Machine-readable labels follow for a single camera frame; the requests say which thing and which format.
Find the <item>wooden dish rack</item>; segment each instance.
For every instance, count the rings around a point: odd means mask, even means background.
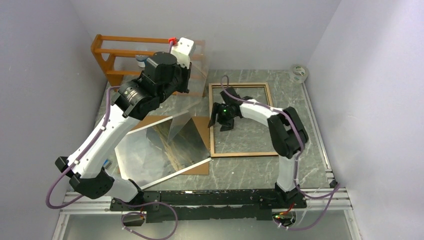
[[[135,46],[138,43],[150,45],[150,47],[155,50],[136,50]],[[206,80],[208,66],[205,65],[205,41],[195,40],[194,43],[196,45],[196,50],[191,56],[192,68],[190,79]],[[91,44],[91,52],[110,85],[120,86],[125,75],[139,76],[143,70],[143,68],[137,66],[137,61],[135,59],[136,55],[153,56],[156,52],[165,52],[168,47],[169,42],[166,38],[103,36],[97,34]],[[119,64],[117,65],[117,59],[123,59],[121,62],[130,63],[126,65],[131,65],[131,67],[120,67]],[[189,96],[198,95],[198,93],[195,92],[184,94]]]

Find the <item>wall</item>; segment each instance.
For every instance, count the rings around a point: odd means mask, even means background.
[[[340,0],[71,0],[96,34],[206,39],[213,69],[307,64]]]
[[[342,0],[306,82],[365,240],[424,239],[424,3]]]
[[[1,0],[0,33],[0,239],[48,240],[59,213],[44,203],[54,162],[93,129],[106,80],[68,0]]]

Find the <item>roll of tape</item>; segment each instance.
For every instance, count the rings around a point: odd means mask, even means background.
[[[301,84],[309,76],[309,70],[303,65],[294,64],[290,67],[288,76],[293,83]]]

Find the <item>gray marble table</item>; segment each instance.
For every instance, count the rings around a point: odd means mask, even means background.
[[[222,75],[228,75],[232,83],[268,83],[273,105],[279,108],[294,107],[302,120],[309,135],[309,142],[305,146],[304,153],[299,162],[299,182],[301,188],[328,188],[326,177],[326,164],[323,149],[319,143],[318,133],[313,124],[312,115],[308,106],[307,97],[301,84],[292,83],[283,70],[210,70],[206,80],[209,83],[219,83]],[[251,95],[260,102],[266,101],[265,93],[260,89],[250,88],[238,91],[243,97]],[[214,101],[219,102],[219,89],[213,91]],[[151,115],[174,115],[182,109],[177,96],[171,96],[161,108],[151,112]],[[209,116],[209,98],[200,99],[200,102],[190,109],[194,116]],[[103,101],[98,111],[96,123],[105,113],[106,100]],[[215,145],[219,152],[238,152],[240,149],[246,152],[272,151],[268,130],[258,122],[250,119],[236,119],[236,128],[239,130],[249,129],[247,134],[240,135],[235,132],[225,132],[215,135]],[[116,169],[116,156],[113,153],[109,158]],[[209,162],[209,175],[178,175],[162,183],[149,188],[149,190],[215,190],[215,189],[248,189],[248,188],[273,188],[278,177],[278,157],[237,157],[237,158],[214,158]]]

